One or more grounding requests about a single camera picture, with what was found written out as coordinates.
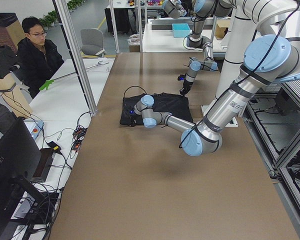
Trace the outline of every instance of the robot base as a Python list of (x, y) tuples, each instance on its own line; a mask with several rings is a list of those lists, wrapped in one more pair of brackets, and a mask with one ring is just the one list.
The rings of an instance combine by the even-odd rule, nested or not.
[[(208, 105), (201, 105), (201, 111), (202, 114), (205, 115), (205, 112), (208, 110)], [(232, 118), (232, 120), (225, 126), (226, 128), (237, 128), (239, 127), (239, 124), (235, 117)]]

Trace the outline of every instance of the brown table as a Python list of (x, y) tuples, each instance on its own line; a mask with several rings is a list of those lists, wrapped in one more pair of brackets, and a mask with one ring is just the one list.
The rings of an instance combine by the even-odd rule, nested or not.
[[(215, 153), (190, 157), (171, 128), (119, 124), (125, 89), (177, 94), (199, 53), (120, 53), (65, 187), (51, 240), (299, 239), (244, 123)], [(187, 95), (192, 117), (214, 98), (217, 72)], [(128, 96), (142, 93), (129, 90)]]

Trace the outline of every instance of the glasses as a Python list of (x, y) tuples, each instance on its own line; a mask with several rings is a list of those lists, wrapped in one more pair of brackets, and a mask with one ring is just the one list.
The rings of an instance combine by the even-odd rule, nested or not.
[(33, 33), (30, 33), (30, 32), (29, 32), (29, 34), (35, 36), (36, 38), (39, 38), (39, 37), (41, 37), (41, 36), (43, 36), (43, 37), (47, 36), (47, 33), (46, 33), (46, 32), (43, 32), (43, 33), (36, 33), (36, 34), (33, 34)]

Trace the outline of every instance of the green clamp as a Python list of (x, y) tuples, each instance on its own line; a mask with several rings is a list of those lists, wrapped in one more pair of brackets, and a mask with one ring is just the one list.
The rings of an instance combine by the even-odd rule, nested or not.
[(39, 88), (40, 91), (42, 91), (43, 89), (48, 90), (48, 87), (50, 84), (52, 84), (55, 80), (51, 79), (51, 80), (45, 80), (45, 83)]

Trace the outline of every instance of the man's hair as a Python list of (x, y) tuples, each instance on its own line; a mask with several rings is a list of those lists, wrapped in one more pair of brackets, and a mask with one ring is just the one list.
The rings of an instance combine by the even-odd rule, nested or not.
[(40, 25), (42, 28), (44, 28), (39, 19), (34, 16), (27, 17), (22, 21), (23, 31), (27, 34), (30, 32), (30, 28), (33, 28), (35, 25)]

